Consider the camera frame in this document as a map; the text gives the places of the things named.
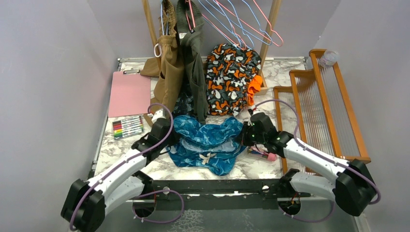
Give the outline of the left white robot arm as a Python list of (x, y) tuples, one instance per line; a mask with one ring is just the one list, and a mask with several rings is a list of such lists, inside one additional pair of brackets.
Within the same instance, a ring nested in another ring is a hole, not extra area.
[(94, 232), (109, 213), (127, 200), (150, 196), (152, 180), (141, 170), (166, 146), (174, 145), (178, 140), (173, 120), (160, 118), (151, 131), (134, 142), (112, 166), (88, 180), (75, 180), (60, 213), (69, 222), (70, 230)]

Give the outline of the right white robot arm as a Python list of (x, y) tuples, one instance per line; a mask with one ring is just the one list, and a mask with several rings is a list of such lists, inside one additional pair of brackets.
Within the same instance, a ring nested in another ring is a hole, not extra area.
[(318, 176), (290, 169), (279, 180), (279, 191), (290, 197), (309, 193), (336, 203), (345, 213), (359, 216), (378, 199), (378, 192), (366, 164), (358, 159), (348, 161), (328, 155), (296, 138), (277, 130), (265, 113), (255, 113), (244, 122), (235, 139), (241, 145), (263, 145), (267, 151), (314, 169)]

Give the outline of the blue patterned shorts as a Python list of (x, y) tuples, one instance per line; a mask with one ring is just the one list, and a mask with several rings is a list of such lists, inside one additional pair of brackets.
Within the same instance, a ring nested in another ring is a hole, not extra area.
[(201, 124), (192, 116), (177, 116), (174, 129), (180, 140), (167, 152), (177, 167), (207, 168), (215, 175), (224, 176), (245, 149), (235, 141), (242, 128), (243, 123), (234, 117), (221, 124)]

